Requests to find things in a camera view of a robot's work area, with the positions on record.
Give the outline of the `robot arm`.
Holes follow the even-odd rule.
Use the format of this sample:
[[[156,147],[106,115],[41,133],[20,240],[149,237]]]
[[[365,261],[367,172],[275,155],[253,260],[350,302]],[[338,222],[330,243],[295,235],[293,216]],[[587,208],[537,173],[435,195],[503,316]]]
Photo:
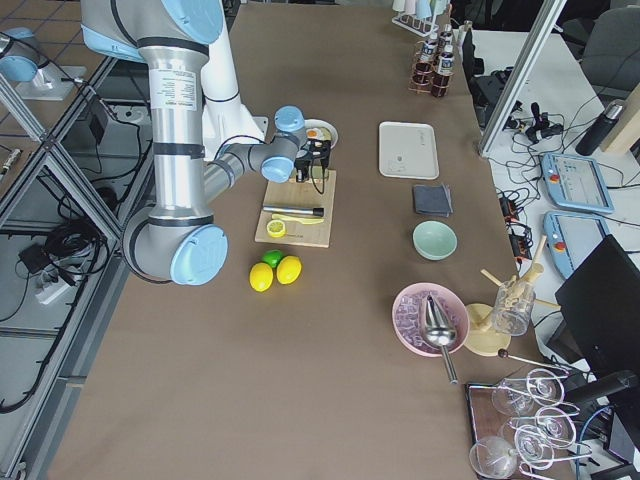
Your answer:
[[[7,80],[30,82],[39,90],[51,89],[48,65],[31,29],[14,27],[1,32],[1,74]]]
[[[205,284],[228,252],[210,201],[249,171],[288,180],[307,140],[303,114],[280,108],[264,138],[241,101],[218,1],[85,1],[81,14],[90,49],[148,68],[155,203],[127,223],[125,257],[138,274]]]

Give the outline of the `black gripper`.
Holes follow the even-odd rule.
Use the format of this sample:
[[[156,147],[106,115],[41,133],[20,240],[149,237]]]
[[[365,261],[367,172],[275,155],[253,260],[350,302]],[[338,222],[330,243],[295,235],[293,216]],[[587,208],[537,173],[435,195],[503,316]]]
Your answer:
[[[294,161],[296,170],[296,182],[307,182],[309,180],[309,167],[314,160],[314,153],[307,150],[300,150]]]

